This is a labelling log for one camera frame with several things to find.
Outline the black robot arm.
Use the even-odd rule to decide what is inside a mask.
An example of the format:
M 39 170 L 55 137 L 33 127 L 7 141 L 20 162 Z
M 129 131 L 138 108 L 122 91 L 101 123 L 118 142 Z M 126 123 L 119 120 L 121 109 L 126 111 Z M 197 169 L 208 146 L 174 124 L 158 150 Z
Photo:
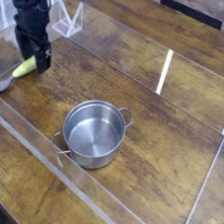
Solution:
M 16 8 L 15 36 L 23 58 L 33 57 L 36 70 L 44 73 L 50 67 L 51 45 L 46 28 L 50 17 L 50 0 L 13 0 Z

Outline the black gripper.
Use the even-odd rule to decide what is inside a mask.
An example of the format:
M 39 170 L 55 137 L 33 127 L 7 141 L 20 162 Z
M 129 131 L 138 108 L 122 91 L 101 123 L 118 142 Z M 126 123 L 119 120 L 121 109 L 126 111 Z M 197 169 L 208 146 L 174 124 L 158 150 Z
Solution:
M 44 73 L 51 65 L 52 52 L 45 29 L 49 22 L 48 2 L 47 0 L 14 0 L 13 3 L 17 8 L 17 15 L 14 17 L 17 23 L 15 36 L 20 52 L 26 60 L 35 55 L 37 71 Z

